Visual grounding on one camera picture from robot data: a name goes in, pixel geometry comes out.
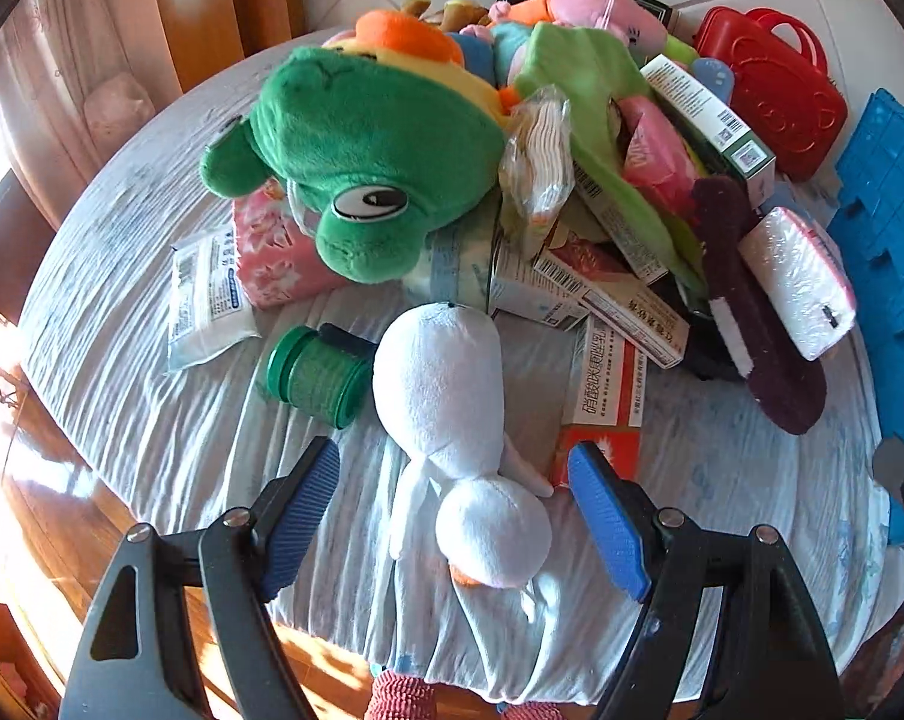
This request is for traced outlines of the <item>pink floral tissue pack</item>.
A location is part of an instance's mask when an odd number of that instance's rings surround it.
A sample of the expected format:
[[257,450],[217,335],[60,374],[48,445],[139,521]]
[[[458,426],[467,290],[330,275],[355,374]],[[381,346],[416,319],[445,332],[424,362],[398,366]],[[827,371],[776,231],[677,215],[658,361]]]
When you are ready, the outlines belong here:
[[320,259],[274,179],[232,202],[232,223],[237,277],[253,307],[273,309],[349,284]]

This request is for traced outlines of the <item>white tablecloth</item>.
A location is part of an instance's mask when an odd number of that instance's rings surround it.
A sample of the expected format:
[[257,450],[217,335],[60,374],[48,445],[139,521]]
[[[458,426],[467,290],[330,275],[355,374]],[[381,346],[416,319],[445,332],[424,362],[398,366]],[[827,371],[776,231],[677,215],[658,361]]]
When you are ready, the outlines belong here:
[[[273,47],[196,86],[105,164],[66,216],[25,301],[25,374],[81,457],[161,532],[201,528],[291,470],[320,424],[263,395],[269,349],[294,325],[379,338],[406,305],[397,283],[347,286],[263,320],[257,338],[172,371],[173,249],[226,226],[201,184],[201,153],[286,58]],[[839,667],[904,601],[904,551],[870,465],[879,439],[867,356],[847,337],[827,356],[826,410],[809,433],[777,429],[739,383],[683,369],[645,379],[639,479],[701,527],[776,527],[815,600]],[[401,559],[387,532],[406,458],[364,410],[336,434],[341,476],[296,582],[273,613],[294,628],[491,702],[591,704],[637,621],[566,491],[548,500],[548,561],[522,590],[462,589],[426,500]]]

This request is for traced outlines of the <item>green cloth bib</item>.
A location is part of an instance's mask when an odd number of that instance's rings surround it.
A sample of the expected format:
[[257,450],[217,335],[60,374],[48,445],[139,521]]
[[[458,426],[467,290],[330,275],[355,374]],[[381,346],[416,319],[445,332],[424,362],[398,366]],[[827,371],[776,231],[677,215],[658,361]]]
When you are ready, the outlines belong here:
[[554,85],[570,103],[570,151],[577,166],[598,184],[637,239],[665,265],[687,294],[707,296],[698,241],[684,223],[666,224],[652,203],[624,181],[623,156],[609,126],[609,105],[650,88],[619,39],[600,29],[539,23],[525,43],[513,86],[527,98]]

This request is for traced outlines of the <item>pink curtain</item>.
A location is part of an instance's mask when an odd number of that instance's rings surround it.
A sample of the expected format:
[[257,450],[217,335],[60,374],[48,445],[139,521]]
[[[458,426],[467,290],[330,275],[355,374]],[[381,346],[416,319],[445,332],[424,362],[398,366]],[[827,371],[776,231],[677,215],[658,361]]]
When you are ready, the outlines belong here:
[[180,94],[157,0],[19,0],[0,28],[11,171],[51,227]]

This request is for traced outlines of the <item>green bottle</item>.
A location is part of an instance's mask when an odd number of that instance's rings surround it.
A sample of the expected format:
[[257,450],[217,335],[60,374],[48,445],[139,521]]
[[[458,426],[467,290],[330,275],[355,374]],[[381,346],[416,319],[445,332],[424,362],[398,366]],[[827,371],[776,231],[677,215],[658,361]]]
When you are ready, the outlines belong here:
[[333,323],[292,327],[274,344],[262,387],[268,397],[344,429],[370,390],[377,345]]

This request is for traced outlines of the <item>red toy suitcase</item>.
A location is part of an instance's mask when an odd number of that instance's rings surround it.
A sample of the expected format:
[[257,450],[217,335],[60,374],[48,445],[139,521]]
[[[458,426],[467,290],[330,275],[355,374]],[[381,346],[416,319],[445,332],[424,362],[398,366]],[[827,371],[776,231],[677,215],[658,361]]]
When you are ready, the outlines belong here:
[[694,47],[728,65],[731,109],[774,151],[777,169],[795,182],[813,179],[849,114],[818,36],[773,8],[714,7]]

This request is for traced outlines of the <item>blue plastic crate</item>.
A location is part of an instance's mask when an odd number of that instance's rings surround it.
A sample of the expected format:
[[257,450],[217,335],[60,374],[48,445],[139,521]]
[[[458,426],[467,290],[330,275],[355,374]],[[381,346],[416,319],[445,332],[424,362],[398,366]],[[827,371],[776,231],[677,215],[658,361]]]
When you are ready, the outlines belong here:
[[904,104],[887,89],[870,94],[836,171],[827,232],[857,298],[881,434],[904,442]]

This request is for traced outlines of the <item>white pink sponge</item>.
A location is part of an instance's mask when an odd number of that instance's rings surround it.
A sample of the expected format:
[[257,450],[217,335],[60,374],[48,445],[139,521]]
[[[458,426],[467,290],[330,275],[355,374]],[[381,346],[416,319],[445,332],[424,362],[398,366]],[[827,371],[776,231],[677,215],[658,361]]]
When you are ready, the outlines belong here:
[[854,290],[836,244],[815,221],[774,206],[738,252],[807,361],[826,355],[854,327]]

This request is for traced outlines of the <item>pink wipes pack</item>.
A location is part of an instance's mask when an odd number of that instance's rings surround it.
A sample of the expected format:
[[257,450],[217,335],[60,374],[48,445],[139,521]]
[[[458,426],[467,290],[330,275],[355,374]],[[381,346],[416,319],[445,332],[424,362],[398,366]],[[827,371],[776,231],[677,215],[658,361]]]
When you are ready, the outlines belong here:
[[652,99],[630,96],[619,99],[618,107],[630,133],[624,179],[658,211],[689,220],[699,172],[680,133]]

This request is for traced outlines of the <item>white green medicine box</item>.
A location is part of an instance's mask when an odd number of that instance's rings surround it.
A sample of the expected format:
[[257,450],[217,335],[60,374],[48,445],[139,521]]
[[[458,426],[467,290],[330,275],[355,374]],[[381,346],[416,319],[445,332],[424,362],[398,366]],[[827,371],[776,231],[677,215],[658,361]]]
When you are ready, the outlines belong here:
[[753,208],[771,197],[776,156],[735,110],[665,55],[648,60],[641,75],[708,171],[733,177]]

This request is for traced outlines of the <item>dark purple cloth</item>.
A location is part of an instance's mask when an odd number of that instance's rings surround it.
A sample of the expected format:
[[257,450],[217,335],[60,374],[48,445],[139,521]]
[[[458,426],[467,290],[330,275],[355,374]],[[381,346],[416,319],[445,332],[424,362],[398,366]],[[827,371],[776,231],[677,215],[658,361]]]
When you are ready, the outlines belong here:
[[826,376],[818,361],[800,355],[738,250],[756,224],[746,193],[730,177],[701,177],[691,202],[689,226],[701,244],[708,307],[731,362],[779,429],[808,433],[826,405]]

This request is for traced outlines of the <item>clear plastic bag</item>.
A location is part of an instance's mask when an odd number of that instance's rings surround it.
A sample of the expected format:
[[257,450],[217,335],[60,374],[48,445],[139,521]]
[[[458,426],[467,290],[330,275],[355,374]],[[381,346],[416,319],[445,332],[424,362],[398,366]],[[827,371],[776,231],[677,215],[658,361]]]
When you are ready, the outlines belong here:
[[500,224],[527,262],[539,250],[572,193],[570,101],[556,85],[537,89],[512,112],[499,163]]

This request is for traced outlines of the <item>white plush toy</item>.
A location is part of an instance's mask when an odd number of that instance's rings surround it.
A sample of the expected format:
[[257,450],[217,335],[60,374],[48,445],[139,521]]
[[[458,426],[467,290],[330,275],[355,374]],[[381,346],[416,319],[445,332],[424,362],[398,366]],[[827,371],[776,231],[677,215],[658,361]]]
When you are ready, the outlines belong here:
[[552,544],[545,500],[554,488],[507,436],[502,348],[479,310],[432,302],[404,310],[383,333],[372,395],[408,457],[398,478],[388,551],[408,551],[429,491],[434,535],[450,571],[489,589],[522,589]]

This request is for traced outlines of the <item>green frog duck plush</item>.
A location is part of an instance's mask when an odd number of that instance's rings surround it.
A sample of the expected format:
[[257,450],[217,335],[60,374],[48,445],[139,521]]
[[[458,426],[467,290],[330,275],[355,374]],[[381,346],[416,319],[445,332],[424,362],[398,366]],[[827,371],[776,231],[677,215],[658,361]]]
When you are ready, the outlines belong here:
[[299,46],[201,158],[212,193],[238,199],[271,179],[315,218],[323,263],[348,280],[398,280],[431,232],[497,182],[507,104],[487,29],[447,32],[372,10],[321,46]]

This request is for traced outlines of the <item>red white medicine box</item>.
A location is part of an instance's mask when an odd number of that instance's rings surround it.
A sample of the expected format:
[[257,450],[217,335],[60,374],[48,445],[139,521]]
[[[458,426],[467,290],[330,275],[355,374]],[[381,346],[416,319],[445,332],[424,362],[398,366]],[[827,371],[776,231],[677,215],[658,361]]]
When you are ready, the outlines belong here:
[[644,351],[658,367],[684,359],[689,325],[663,299],[598,244],[557,223],[533,264],[597,319]]

